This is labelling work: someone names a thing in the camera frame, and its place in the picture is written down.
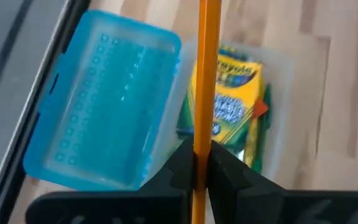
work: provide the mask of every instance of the crayola logo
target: crayola logo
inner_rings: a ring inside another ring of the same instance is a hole
[[[251,81],[257,74],[252,67],[238,67],[218,60],[216,82],[227,87],[240,87]]]

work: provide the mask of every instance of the pencil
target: pencil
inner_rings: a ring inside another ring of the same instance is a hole
[[[193,192],[192,224],[205,222],[206,172],[211,150],[220,19],[221,0],[200,0],[194,133],[197,181]]]

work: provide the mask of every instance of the yellow crayon box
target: yellow crayon box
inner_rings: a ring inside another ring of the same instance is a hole
[[[193,133],[196,97],[195,63],[186,98],[180,112],[178,134]],[[262,64],[218,55],[212,139],[228,149],[243,150],[262,81]]]

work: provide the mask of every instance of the clear plastic container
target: clear plastic container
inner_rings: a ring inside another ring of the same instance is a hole
[[[264,65],[262,72],[264,82],[270,83],[272,86],[272,105],[270,108],[272,110],[272,123],[266,133],[262,175],[274,181],[277,177],[279,166],[292,166],[295,168],[298,163],[298,161],[282,159],[290,153],[285,149],[285,141],[289,133],[289,122],[291,122],[289,105],[294,74],[293,61],[281,52],[263,47],[249,47],[234,42],[221,43],[250,55],[254,60]],[[188,49],[187,59],[193,62],[189,63],[192,64],[191,73],[197,56],[196,41],[189,42],[186,46],[185,48]]]
[[[138,189],[175,136],[191,74],[180,49],[170,31],[84,13],[47,83],[25,171],[77,190]]]

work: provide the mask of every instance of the orange pencil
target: orange pencil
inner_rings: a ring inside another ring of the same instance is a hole
[[[193,192],[192,224],[205,222],[206,171],[211,150],[220,19],[221,0],[200,0],[194,133],[197,181]]]

